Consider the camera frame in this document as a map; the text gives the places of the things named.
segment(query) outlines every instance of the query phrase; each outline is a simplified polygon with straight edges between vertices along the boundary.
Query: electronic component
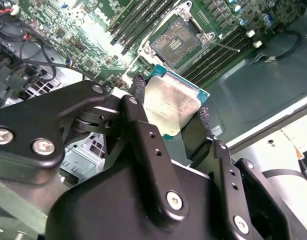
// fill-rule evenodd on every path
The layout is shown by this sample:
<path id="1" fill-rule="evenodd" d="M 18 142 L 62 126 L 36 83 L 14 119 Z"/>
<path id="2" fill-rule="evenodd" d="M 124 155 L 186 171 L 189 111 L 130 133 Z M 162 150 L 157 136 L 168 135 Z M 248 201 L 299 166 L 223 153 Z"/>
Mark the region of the electronic component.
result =
<path id="1" fill-rule="evenodd" d="M 227 27 L 229 25 L 229 21 L 228 20 L 225 20 L 225 21 L 223 21 L 221 24 L 220 24 L 220 27 L 221 28 L 225 28 L 225 27 Z"/>
<path id="2" fill-rule="evenodd" d="M 206 91 L 157 65 L 148 78 L 143 107 L 149 123 L 155 124 L 160 134 L 171 140 L 208 97 Z"/>
<path id="3" fill-rule="evenodd" d="M 224 19 L 225 19 L 225 16 L 221 14 L 221 15 L 219 15 L 219 16 L 216 18 L 216 21 L 217 21 L 218 23 L 221 23 Z"/>
<path id="4" fill-rule="evenodd" d="M 254 30 L 250 30 L 247 31 L 245 34 L 248 38 L 252 38 L 256 34 L 256 32 Z"/>
<path id="5" fill-rule="evenodd" d="M 267 22 L 265 23 L 265 26 L 266 26 L 267 28 L 271 28 L 273 25 L 274 25 L 274 22 L 271 21 L 271 20 L 269 20 L 269 21 L 267 21 Z"/>
<path id="6" fill-rule="evenodd" d="M 74 45 L 77 49 L 79 49 L 81 52 L 86 50 L 86 47 L 79 41 L 75 41 Z"/>
<path id="7" fill-rule="evenodd" d="M 210 11 L 213 11 L 216 7 L 217 7 L 217 5 L 214 1 L 208 5 L 208 9 Z"/>
<path id="8" fill-rule="evenodd" d="M 217 17 L 220 13 L 221 13 L 221 12 L 220 12 L 219 8 L 216 8 L 211 14 L 212 14 L 214 17 Z"/>
<path id="9" fill-rule="evenodd" d="M 270 19 L 271 19 L 270 15 L 268 15 L 268 14 L 263 14 L 262 15 L 262 20 L 264 22 L 268 22 L 268 21 L 270 21 Z"/>
<path id="10" fill-rule="evenodd" d="M 239 51 L 232 51 L 222 46 L 214 46 L 206 54 L 200 56 L 194 64 L 181 73 L 181 76 L 197 86 L 205 83 L 205 79 L 212 79 L 218 76 L 232 59 L 236 59 L 252 48 L 253 41 L 246 36 L 246 30 L 241 26 L 237 27 L 219 43 Z"/>
<path id="11" fill-rule="evenodd" d="M 232 10 L 235 12 L 235 13 L 239 13 L 241 11 L 242 7 L 238 4 L 234 5 L 232 7 Z"/>
<path id="12" fill-rule="evenodd" d="M 56 32 L 55 32 L 55 35 L 58 37 L 58 38 L 63 38 L 65 35 L 66 35 L 66 32 L 62 29 L 62 28 L 59 28 Z"/>
<path id="13" fill-rule="evenodd" d="M 111 75 L 123 74 L 125 79 L 132 79 L 137 74 L 150 72 L 155 64 L 168 67 L 176 65 L 174 70 L 182 74 L 201 55 L 207 54 L 216 43 L 227 38 L 237 26 L 253 25 L 252 29 L 259 31 L 257 37 L 261 36 L 261 40 L 266 43 L 275 33 L 296 20 L 306 7 L 305 4 L 296 4 L 287 0 L 280 1 L 275 6 L 269 6 L 271 4 L 269 0 L 177 2 L 177 0 L 104 0 L 97 3 L 88 0 L 65 2 L 30 0 L 19 1 L 17 3 L 19 9 L 16 6 L 13 10 L 17 11 L 16 17 L 23 20 L 26 27 L 32 28 L 41 38 L 51 39 L 47 41 L 47 45 L 68 60 L 64 51 L 66 49 L 74 58 L 76 69 L 89 71 L 92 77 L 97 78 L 97 82 L 103 83 Z M 174 58 L 174 62 L 170 61 L 169 65 L 168 57 L 172 52 L 159 52 L 159 49 L 157 52 L 152 44 L 166 33 L 178 17 L 183 19 L 187 29 L 190 29 L 194 35 L 191 37 L 195 41 L 192 46 L 195 47 L 185 50 L 186 45 L 181 37 L 173 39 L 174 42 L 170 42 L 172 44 L 169 50 L 182 52 L 184 56 L 181 60 Z M 275 29 L 275 33 L 272 32 L 273 26 L 278 30 Z M 113 45 L 118 43 L 122 46 L 122 51 L 117 52 L 120 48 L 111 47 L 110 42 Z M 143 52 L 141 57 L 136 58 L 139 49 Z M 255 50 L 252 45 L 250 49 L 250 52 Z M 236 58 L 230 59 L 226 61 L 228 65 L 236 62 Z M 92 67 L 86 65 L 88 60 L 93 62 Z"/>
<path id="14" fill-rule="evenodd" d="M 182 18 L 173 22 L 166 32 L 150 46 L 170 66 L 174 68 L 187 54 L 201 44 Z"/>
<path id="15" fill-rule="evenodd" d="M 239 25 L 240 26 L 245 26 L 246 25 L 246 20 L 244 20 L 244 19 L 239 19 Z"/>
<path id="16" fill-rule="evenodd" d="M 87 68 L 91 68 L 94 65 L 94 62 L 88 59 L 84 64 Z"/>
<path id="17" fill-rule="evenodd" d="M 252 45 L 254 48 L 258 49 L 263 45 L 263 42 L 259 40 L 259 41 L 254 42 Z"/>

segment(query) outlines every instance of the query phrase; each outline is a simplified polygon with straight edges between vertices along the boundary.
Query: wire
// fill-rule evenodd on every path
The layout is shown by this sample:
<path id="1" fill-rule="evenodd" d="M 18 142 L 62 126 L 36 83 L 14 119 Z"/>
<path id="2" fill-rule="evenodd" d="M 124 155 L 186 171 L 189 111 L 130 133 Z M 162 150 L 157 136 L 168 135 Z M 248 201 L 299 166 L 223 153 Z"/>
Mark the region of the wire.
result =
<path id="1" fill-rule="evenodd" d="M 33 58 L 37 57 L 43 51 L 43 49 L 40 46 L 40 49 L 34 55 L 27 57 L 27 58 L 23 58 L 23 50 L 24 50 L 25 44 L 28 43 L 28 42 L 35 42 L 35 41 L 37 41 L 37 39 L 34 39 L 34 38 L 26 39 L 25 41 L 23 41 L 23 43 L 21 44 L 21 47 L 19 49 L 19 58 L 21 60 L 33 59 Z"/>
<path id="2" fill-rule="evenodd" d="M 296 51 L 296 49 L 299 47 L 299 45 L 300 45 L 300 43 L 303 39 L 302 34 L 298 31 L 296 31 L 296 30 L 285 30 L 285 31 L 282 32 L 282 34 L 294 35 L 294 36 L 297 37 L 297 40 L 289 51 L 285 52 L 282 55 L 276 56 L 275 57 L 276 60 L 284 59 L 284 58 L 288 57 L 289 55 L 293 54 Z"/>
<path id="3" fill-rule="evenodd" d="M 27 64 L 34 64 L 34 65 L 40 65 L 40 66 L 49 66 L 49 67 L 57 67 L 57 68 L 64 68 L 64 69 L 70 69 L 73 70 L 77 73 L 80 73 L 82 75 L 85 75 L 87 78 L 89 78 L 90 80 L 97 82 L 97 80 L 91 76 L 90 74 L 86 73 L 83 70 L 80 70 L 78 68 L 75 68 L 73 66 L 67 66 L 65 64 L 60 64 L 60 63 L 49 63 L 49 62 L 43 62 L 43 61 L 33 61 L 33 60 L 24 60 L 24 63 Z"/>
<path id="4" fill-rule="evenodd" d="M 46 45 L 45 45 L 44 42 L 41 44 L 41 49 L 42 49 L 42 54 L 43 54 L 45 60 L 46 60 L 48 63 L 52 64 L 53 61 L 51 61 L 51 59 L 49 58 L 49 56 L 48 56 L 47 53 L 46 53 Z M 52 80 L 54 80 L 54 79 L 56 78 L 56 76 L 57 76 L 57 70 L 56 70 L 56 68 L 55 68 L 54 66 L 51 66 L 51 70 L 52 70 L 52 77 L 51 77 L 50 79 L 44 79 L 44 78 L 43 78 L 44 81 L 52 81 Z"/>
<path id="5" fill-rule="evenodd" d="M 25 44 L 28 42 L 28 41 L 33 41 L 34 38 L 32 38 L 32 36 L 35 36 L 37 38 L 39 38 L 41 41 L 42 41 L 42 44 L 41 44 L 41 48 L 38 52 L 36 52 L 33 56 L 31 57 L 28 57 L 28 58 L 25 58 L 25 59 L 21 59 L 22 60 L 22 64 L 25 63 L 25 64 L 32 64 L 32 65 L 39 65 L 39 66 L 49 66 L 51 67 L 52 69 L 52 78 L 51 79 L 48 79 L 47 81 L 51 81 L 53 80 L 56 76 L 55 74 L 57 75 L 57 70 L 56 70 L 56 67 L 57 68 L 65 68 L 65 69 L 70 69 L 72 71 L 75 71 L 77 73 L 80 73 L 82 74 L 82 77 L 83 79 L 85 80 L 86 77 L 89 78 L 90 80 L 94 81 L 94 82 L 97 82 L 97 80 L 91 76 L 90 74 L 86 73 L 85 71 L 83 70 L 80 70 L 78 68 L 75 68 L 75 67 L 72 67 L 72 64 L 73 64 L 73 59 L 69 53 L 69 51 L 63 47 L 59 42 L 53 40 L 52 38 L 50 37 L 42 37 L 40 36 L 39 34 L 37 34 L 36 32 L 34 32 L 33 30 L 27 28 L 27 27 L 23 27 L 23 26 L 16 26 L 14 24 L 11 24 L 10 22 L 5 22 L 3 21 L 2 19 L 0 18 L 0 23 L 3 22 L 5 25 L 9 25 L 9 26 L 13 26 L 15 28 L 18 28 L 20 30 L 22 30 L 23 34 L 22 36 L 19 36 L 19 35 L 14 35 L 14 34 L 10 34 L 10 33 L 7 33 L 5 31 L 3 31 L 2 29 L 0 29 L 0 31 L 3 33 L 3 34 L 6 34 L 6 35 L 9 35 L 9 37 L 12 37 L 12 38 L 22 38 L 19 42 L 22 42 L 24 40 L 24 42 L 22 43 L 21 45 L 21 48 L 23 49 Z M 46 53 L 46 41 L 49 41 L 49 42 L 53 42 L 54 44 L 58 45 L 60 48 L 63 49 L 63 51 L 67 54 L 68 56 L 68 60 L 69 60 L 69 65 L 66 65 L 66 64 L 60 64 L 60 63 L 53 63 L 50 58 L 48 57 L 47 53 Z M 46 59 L 47 62 L 43 62 L 43 61 L 34 61 L 34 60 L 30 60 L 34 57 L 36 57 L 38 54 L 42 53 Z"/>
<path id="6" fill-rule="evenodd" d="M 303 39 L 303 36 L 302 34 L 299 32 L 299 31 L 296 31 L 296 30 L 284 30 L 282 31 L 280 34 L 285 34 L 285 35 L 293 35 L 293 36 L 296 36 L 297 39 L 294 43 L 294 45 L 285 53 L 279 55 L 279 56 L 269 56 L 265 53 L 259 53 L 252 61 L 252 63 L 256 63 L 258 62 L 260 59 L 264 58 L 265 59 L 265 63 L 271 63 L 272 61 L 276 61 L 276 60 L 281 60 L 281 59 L 284 59 L 288 56 L 290 56 L 291 54 L 293 54 L 297 48 L 300 46 L 301 42 L 302 42 L 302 39 Z"/>

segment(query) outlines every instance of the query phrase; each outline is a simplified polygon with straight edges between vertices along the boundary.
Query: mounting hole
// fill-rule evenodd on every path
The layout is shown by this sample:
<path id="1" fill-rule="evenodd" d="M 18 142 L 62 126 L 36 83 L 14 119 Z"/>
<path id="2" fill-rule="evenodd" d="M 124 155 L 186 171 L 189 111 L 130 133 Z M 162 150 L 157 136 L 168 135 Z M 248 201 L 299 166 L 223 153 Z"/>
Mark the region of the mounting hole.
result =
<path id="1" fill-rule="evenodd" d="M 238 191 L 238 187 L 236 184 L 232 183 L 231 186 L 233 187 L 233 189 L 237 190 Z"/>
<path id="2" fill-rule="evenodd" d="M 152 138 L 152 139 L 154 139 L 155 137 L 156 137 L 156 134 L 154 134 L 153 132 L 149 132 L 149 136 Z"/>
<path id="3" fill-rule="evenodd" d="M 154 154 L 157 155 L 157 156 L 159 156 L 159 157 L 163 155 L 162 152 L 161 152 L 159 149 L 156 149 L 156 150 L 154 151 Z"/>
<path id="4" fill-rule="evenodd" d="M 111 119 L 107 119 L 103 122 L 103 126 L 105 129 L 110 129 L 114 125 L 114 122 Z"/>

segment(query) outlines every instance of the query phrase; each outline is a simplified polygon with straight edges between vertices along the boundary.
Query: black cable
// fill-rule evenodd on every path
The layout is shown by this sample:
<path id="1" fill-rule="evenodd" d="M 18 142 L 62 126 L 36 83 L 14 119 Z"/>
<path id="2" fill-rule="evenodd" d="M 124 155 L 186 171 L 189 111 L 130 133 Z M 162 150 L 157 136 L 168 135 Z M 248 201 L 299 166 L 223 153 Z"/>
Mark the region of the black cable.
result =
<path id="1" fill-rule="evenodd" d="M 289 51 L 285 52 L 282 55 L 276 56 L 275 57 L 276 60 L 284 59 L 284 58 L 288 57 L 289 55 L 293 54 L 296 51 L 296 49 L 299 47 L 299 45 L 300 45 L 300 43 L 303 39 L 302 34 L 298 31 L 296 31 L 296 30 L 284 30 L 284 31 L 281 32 L 281 34 L 294 35 L 294 36 L 297 37 L 297 40 L 294 43 L 294 45 L 292 46 L 292 48 L 290 48 Z"/>
<path id="2" fill-rule="evenodd" d="M 299 159 L 298 162 L 299 162 L 299 166 L 300 166 L 301 171 L 305 172 L 307 170 L 307 166 L 306 166 L 304 160 Z"/>
<path id="3" fill-rule="evenodd" d="M 0 15 L 0 37 L 7 42 L 21 42 L 26 37 L 26 32 L 21 30 L 21 34 L 12 34 L 4 30 L 5 26 L 12 26 L 15 28 L 21 28 L 21 26 L 16 26 L 15 24 L 20 24 L 21 22 L 11 16 L 10 14 L 2 14 Z"/>
<path id="4" fill-rule="evenodd" d="M 41 45 L 40 45 L 40 49 L 32 56 L 30 57 L 27 57 L 27 58 L 23 58 L 23 50 L 24 50 L 24 47 L 25 47 L 25 44 L 28 43 L 28 42 L 33 42 L 33 41 L 37 41 L 37 39 L 26 39 L 25 41 L 23 41 L 23 43 L 21 44 L 20 46 L 20 49 L 19 49 L 19 58 L 21 60 L 29 60 L 29 59 L 33 59 L 35 57 L 37 57 L 42 51 L 43 49 L 41 48 Z"/>
<path id="5" fill-rule="evenodd" d="M 51 61 L 51 59 L 49 58 L 49 56 L 46 53 L 46 45 L 45 45 L 44 42 L 41 44 L 41 49 L 42 49 L 42 55 L 44 56 L 44 58 L 47 61 L 47 63 L 52 64 L 53 61 Z M 56 76 L 57 76 L 56 68 L 54 66 L 51 66 L 51 70 L 52 70 L 52 77 L 50 79 L 42 78 L 43 81 L 48 81 L 49 82 L 49 81 L 52 81 L 52 80 L 54 80 L 56 78 Z"/>
<path id="6" fill-rule="evenodd" d="M 40 65 L 40 66 L 49 66 L 49 67 L 57 67 L 57 68 L 64 68 L 64 69 L 70 69 L 73 70 L 77 73 L 80 73 L 82 75 L 85 75 L 87 78 L 90 80 L 97 82 L 97 80 L 91 76 L 90 74 L 86 73 L 83 70 L 80 70 L 78 68 L 72 67 L 72 66 L 67 66 L 65 64 L 60 64 L 60 63 L 49 63 L 49 62 L 43 62 L 43 61 L 33 61 L 33 60 L 24 60 L 23 61 L 26 64 L 34 64 L 34 65 Z"/>

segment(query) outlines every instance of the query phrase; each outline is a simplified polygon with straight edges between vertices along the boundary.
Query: gray surface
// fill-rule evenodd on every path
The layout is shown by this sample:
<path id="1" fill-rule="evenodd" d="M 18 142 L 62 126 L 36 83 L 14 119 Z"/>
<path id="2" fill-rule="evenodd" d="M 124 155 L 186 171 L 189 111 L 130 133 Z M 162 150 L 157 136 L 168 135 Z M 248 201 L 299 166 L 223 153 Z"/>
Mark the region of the gray surface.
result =
<path id="1" fill-rule="evenodd" d="M 290 29 L 305 36 L 307 17 L 294 22 Z M 261 51 L 280 55 L 295 40 L 295 36 L 278 35 Z M 307 96 L 307 38 L 303 37 L 301 46 L 285 59 L 251 65 L 245 60 L 240 67 L 206 89 L 211 94 L 206 101 L 210 127 L 220 126 L 223 133 L 218 138 L 226 143 Z"/>

